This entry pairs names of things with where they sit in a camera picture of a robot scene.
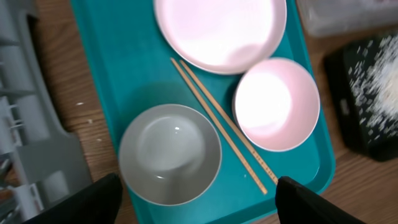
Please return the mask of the pink small bowl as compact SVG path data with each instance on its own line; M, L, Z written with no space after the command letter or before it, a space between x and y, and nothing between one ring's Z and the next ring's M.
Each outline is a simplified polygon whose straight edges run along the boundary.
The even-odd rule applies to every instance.
M312 134L320 117L320 94L310 72L287 58L270 58L250 68L233 98L234 118L255 146L292 150Z

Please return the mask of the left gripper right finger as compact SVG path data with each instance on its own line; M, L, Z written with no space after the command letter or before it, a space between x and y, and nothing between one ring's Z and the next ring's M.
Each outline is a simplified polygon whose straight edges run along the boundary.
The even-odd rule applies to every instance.
M278 181L275 205L281 224L364 224L287 176Z

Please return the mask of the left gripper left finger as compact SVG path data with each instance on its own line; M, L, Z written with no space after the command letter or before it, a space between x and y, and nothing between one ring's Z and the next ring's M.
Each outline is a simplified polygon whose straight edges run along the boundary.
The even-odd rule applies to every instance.
M24 223L113 224L123 197L121 179L108 174L58 205Z

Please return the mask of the grey bowl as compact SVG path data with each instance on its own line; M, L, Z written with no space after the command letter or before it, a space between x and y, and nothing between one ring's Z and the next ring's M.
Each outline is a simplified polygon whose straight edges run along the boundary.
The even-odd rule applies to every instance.
M123 180L138 197L176 206L209 189L220 171L222 146L206 116L184 105L164 104L130 123L118 160Z

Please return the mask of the white rice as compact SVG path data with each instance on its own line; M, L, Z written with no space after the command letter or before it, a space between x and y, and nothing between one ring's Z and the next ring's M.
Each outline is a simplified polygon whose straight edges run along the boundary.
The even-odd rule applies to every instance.
M349 87L368 143L397 136L397 34L360 43L349 66Z

